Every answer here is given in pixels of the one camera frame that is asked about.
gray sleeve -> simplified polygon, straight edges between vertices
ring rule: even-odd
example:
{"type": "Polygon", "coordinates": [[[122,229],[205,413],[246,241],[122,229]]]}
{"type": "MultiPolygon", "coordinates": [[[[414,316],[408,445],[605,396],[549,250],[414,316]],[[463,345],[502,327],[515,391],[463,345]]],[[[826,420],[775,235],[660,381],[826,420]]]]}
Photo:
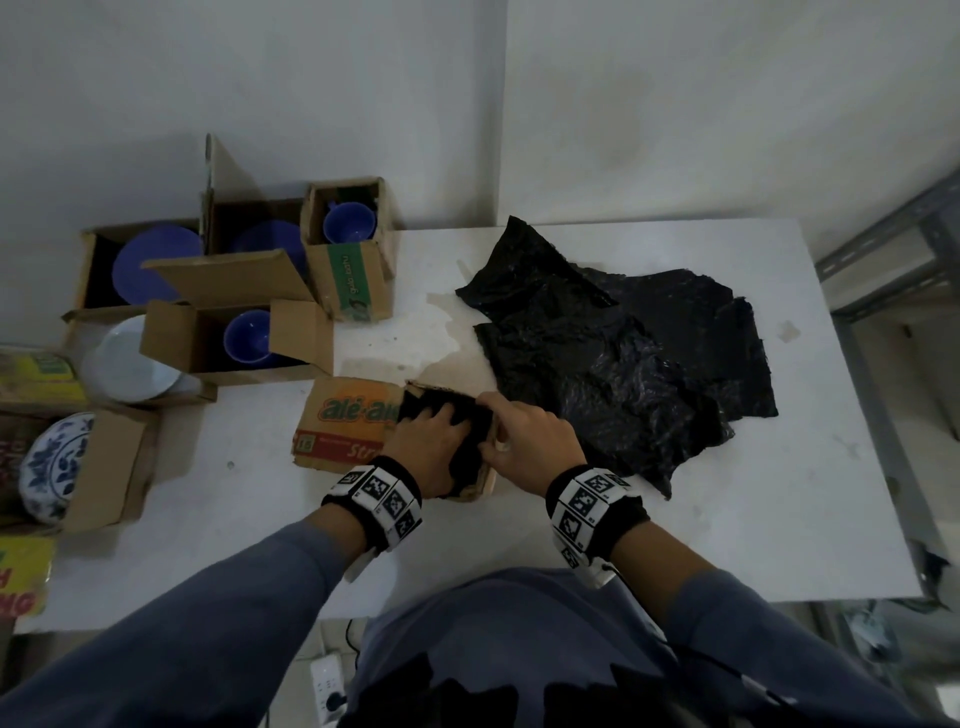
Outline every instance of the gray sleeve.
{"type": "Polygon", "coordinates": [[[0,700],[0,725],[255,726],[344,572],[299,522],[204,569],[0,700]]]}
{"type": "MultiPolygon", "coordinates": [[[[726,571],[690,579],[664,633],[757,680],[813,718],[875,725],[920,725],[898,698],[847,656],[805,631],[726,571]]],[[[748,715],[762,699],[705,660],[678,655],[684,672],[724,708],[748,715]]]]}

person's left hand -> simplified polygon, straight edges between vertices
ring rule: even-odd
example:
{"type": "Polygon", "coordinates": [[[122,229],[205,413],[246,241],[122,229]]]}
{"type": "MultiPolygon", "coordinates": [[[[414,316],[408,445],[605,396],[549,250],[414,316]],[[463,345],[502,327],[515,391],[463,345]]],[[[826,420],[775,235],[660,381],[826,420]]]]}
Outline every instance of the person's left hand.
{"type": "Polygon", "coordinates": [[[452,417],[453,405],[449,402],[436,416],[429,409],[422,409],[415,420],[401,420],[394,436],[380,451],[409,471],[424,500],[445,496],[453,489],[450,460],[470,432],[470,422],[451,425],[452,417]]]}

person's right hand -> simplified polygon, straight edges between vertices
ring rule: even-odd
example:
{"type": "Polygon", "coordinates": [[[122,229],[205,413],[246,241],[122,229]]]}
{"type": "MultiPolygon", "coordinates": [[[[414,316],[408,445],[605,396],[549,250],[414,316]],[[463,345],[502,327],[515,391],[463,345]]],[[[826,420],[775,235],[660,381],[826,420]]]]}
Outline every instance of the person's right hand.
{"type": "Polygon", "coordinates": [[[489,407],[507,432],[509,449],[480,443],[480,454],[498,473],[527,493],[546,496],[557,475],[586,465],[573,426],[552,412],[522,401],[508,401],[499,392],[484,392],[477,404],[489,407]]]}

blue bowl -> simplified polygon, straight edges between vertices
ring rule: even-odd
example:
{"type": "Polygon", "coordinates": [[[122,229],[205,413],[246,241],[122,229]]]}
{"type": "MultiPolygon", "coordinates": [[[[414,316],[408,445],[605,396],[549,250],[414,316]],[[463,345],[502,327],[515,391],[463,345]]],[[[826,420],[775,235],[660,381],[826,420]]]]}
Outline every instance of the blue bowl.
{"type": "Polygon", "coordinates": [[[224,331],[224,349],[231,359],[249,367],[278,364],[281,357],[270,351],[270,311],[256,308],[234,318],[224,331]]]}
{"type": "Polygon", "coordinates": [[[376,213],[363,203],[330,203],[324,218],[324,237],[331,243],[370,240],[376,230],[376,213]]]}
{"type": "Polygon", "coordinates": [[[284,220],[267,220],[254,225],[229,244],[231,253],[257,253],[259,251],[283,250],[290,256],[301,276],[306,274],[306,250],[300,242],[300,227],[284,220]]]}
{"type": "Polygon", "coordinates": [[[194,257],[204,254],[200,236],[179,225],[157,225],[141,232],[120,249],[113,261],[113,288],[127,303],[144,305],[153,300],[176,301],[180,294],[159,273],[144,270],[145,260],[194,257]]]}

person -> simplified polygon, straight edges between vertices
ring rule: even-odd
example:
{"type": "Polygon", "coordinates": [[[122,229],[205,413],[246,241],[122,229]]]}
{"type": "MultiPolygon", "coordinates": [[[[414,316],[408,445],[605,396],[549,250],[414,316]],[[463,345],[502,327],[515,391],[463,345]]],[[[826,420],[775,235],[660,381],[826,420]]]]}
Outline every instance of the person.
{"type": "MultiPolygon", "coordinates": [[[[504,570],[371,619],[340,725],[920,724],[652,523],[569,423],[477,401],[506,436],[484,460],[544,498],[573,569],[504,570]]],[[[46,667],[0,700],[0,725],[256,726],[347,566],[416,538],[422,502],[450,491],[469,430],[452,414],[400,423],[319,510],[46,667]]]]}

